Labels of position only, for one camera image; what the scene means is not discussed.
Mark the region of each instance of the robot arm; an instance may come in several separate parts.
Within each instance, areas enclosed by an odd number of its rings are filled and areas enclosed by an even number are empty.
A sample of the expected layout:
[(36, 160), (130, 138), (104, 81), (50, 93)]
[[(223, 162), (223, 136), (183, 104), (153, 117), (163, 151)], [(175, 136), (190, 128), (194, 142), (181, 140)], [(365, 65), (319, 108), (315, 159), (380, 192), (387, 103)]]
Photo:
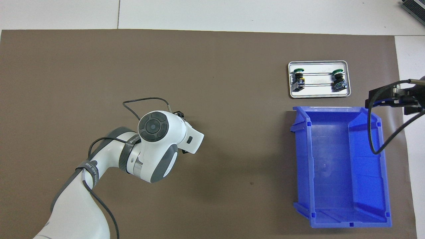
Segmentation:
[[(414, 84), (415, 86), (401, 89), (399, 84), (402, 83)], [(418, 114), (396, 129), (395, 132), (384, 142), (384, 144), (380, 146), (378, 150), (375, 150), (371, 134), (371, 112), (373, 107), (384, 105), (389, 105), (391, 107), (404, 106), (405, 115), (414, 113)], [(365, 108), (368, 109), (367, 129), (369, 146), (373, 154), (379, 154), (399, 132), (425, 114), (425, 76), (419, 80), (400, 80), (369, 91), (369, 98), (365, 101)]]
[[(108, 168), (117, 167), (152, 183), (169, 174), (178, 148), (194, 154), (204, 135), (182, 117), (166, 111), (152, 111), (140, 119), (138, 133), (121, 127), (108, 137), (126, 143), (103, 141), (91, 155), (90, 165), (95, 167), (93, 175), (100, 179)], [(97, 182), (88, 170), (76, 171), (54, 202), (49, 221), (34, 239), (110, 238), (105, 216), (83, 181), (89, 188)]]

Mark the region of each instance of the control button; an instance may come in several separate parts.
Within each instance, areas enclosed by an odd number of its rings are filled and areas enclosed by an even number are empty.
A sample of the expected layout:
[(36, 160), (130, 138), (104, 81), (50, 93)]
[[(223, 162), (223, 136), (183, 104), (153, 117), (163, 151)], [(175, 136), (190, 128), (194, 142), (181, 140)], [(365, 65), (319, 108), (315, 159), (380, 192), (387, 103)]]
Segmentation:
[(146, 131), (151, 134), (158, 132), (159, 127), (160, 127), (159, 121), (155, 119), (151, 119), (146, 123)]
[(144, 129), (146, 122), (149, 120), (149, 115), (143, 116), (143, 118), (139, 122), (139, 129)]
[(192, 140), (193, 140), (193, 137), (192, 136), (189, 136), (189, 138), (187, 139), (187, 144), (190, 144), (190, 142), (192, 142)]
[(159, 130), (159, 132), (157, 134), (158, 137), (162, 138), (163, 136), (165, 136), (165, 134), (167, 133), (167, 128), (168, 128), (167, 124), (162, 124), (161, 129)]
[(150, 116), (152, 118), (158, 119), (161, 122), (164, 122), (167, 119), (167, 117), (165, 116), (165, 114), (163, 114), (161, 112), (157, 112), (157, 111), (151, 113)]
[(151, 135), (146, 133), (145, 131), (142, 132), (142, 138), (146, 141), (154, 141), (155, 140), (155, 135)]

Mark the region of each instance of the green ring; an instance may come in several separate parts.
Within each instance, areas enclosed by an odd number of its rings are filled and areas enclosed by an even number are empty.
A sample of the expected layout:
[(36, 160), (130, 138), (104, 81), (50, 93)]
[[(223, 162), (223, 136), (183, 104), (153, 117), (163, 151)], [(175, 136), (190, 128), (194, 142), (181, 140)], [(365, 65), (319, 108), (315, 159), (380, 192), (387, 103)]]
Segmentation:
[(332, 72), (332, 74), (335, 75), (336, 73), (343, 72), (343, 71), (344, 71), (343, 69), (336, 69)]

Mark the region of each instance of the round button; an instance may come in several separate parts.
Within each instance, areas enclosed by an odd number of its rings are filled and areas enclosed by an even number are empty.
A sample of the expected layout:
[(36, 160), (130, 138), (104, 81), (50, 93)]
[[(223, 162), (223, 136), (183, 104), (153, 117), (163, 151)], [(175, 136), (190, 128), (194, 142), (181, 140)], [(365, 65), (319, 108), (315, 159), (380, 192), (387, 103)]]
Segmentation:
[(146, 131), (151, 133), (151, 134), (154, 134), (154, 133), (158, 132), (159, 127), (160, 127), (159, 121), (152, 119), (152, 120), (149, 120), (147, 122)]
[(148, 115), (143, 116), (143, 118), (139, 122), (139, 129), (144, 129), (145, 128), (144, 125), (146, 124), (146, 122), (148, 120), (149, 120), (149, 116)]

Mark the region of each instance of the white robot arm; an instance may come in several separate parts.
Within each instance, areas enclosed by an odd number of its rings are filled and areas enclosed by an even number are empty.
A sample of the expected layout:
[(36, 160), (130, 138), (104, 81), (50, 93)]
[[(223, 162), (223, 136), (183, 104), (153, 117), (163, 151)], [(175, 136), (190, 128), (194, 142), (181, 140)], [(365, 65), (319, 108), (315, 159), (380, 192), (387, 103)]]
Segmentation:
[(108, 138), (121, 141), (104, 140), (77, 168), (53, 202), (49, 221), (34, 239), (109, 239), (106, 218), (89, 191), (105, 171), (117, 167), (147, 182), (157, 182), (174, 166), (177, 149), (194, 154), (204, 135), (178, 115), (152, 111), (140, 119), (137, 133), (120, 127)]

